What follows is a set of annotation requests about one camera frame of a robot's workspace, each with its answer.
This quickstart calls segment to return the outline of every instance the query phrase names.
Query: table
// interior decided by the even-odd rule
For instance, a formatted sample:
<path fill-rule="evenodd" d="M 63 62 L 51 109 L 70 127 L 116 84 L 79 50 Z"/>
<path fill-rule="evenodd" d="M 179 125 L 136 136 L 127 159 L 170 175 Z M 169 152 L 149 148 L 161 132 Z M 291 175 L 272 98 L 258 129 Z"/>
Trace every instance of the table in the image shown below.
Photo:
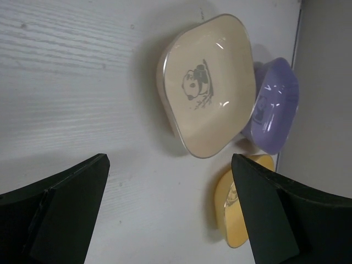
<path fill-rule="evenodd" d="M 256 62 L 292 61 L 297 0 L 0 0 L 0 193 L 107 153 L 111 170 L 86 263 L 254 263 L 222 240 L 212 195 L 237 136 L 209 159 L 169 128 L 155 67 L 170 40 L 221 13 Z"/>

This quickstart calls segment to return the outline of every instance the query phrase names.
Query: gray panda illustration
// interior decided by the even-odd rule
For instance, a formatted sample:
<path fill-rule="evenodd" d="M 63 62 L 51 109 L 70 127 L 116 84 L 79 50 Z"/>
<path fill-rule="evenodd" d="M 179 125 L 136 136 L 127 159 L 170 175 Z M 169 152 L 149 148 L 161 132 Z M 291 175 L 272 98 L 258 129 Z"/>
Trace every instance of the gray panda illustration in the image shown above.
<path fill-rule="evenodd" d="M 194 70 L 187 71 L 183 77 L 182 89 L 188 100 L 199 99 L 196 109 L 200 106 L 204 108 L 207 103 L 211 103 L 213 86 L 205 59 L 203 60 L 203 64 L 197 65 Z"/>

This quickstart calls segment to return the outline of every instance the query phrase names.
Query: bowl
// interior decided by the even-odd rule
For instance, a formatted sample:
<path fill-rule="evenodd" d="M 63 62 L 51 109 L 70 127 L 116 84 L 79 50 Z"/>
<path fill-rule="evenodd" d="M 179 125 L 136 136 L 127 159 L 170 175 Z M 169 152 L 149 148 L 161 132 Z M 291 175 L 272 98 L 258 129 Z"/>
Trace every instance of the bowl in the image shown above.
<path fill-rule="evenodd" d="M 250 156 L 258 164 L 275 171 L 274 160 L 270 155 Z M 217 225 L 231 248 L 238 248 L 248 240 L 241 204 L 238 200 L 232 170 L 221 177 L 214 194 Z"/>
<path fill-rule="evenodd" d="M 298 80 L 284 58 L 264 64 L 255 79 L 257 100 L 242 134 L 274 155 L 284 146 L 298 109 Z"/>
<path fill-rule="evenodd" d="M 256 98 L 240 20 L 223 14 L 180 34 L 159 61 L 157 87 L 174 134 L 193 156 L 224 148 L 250 119 Z"/>

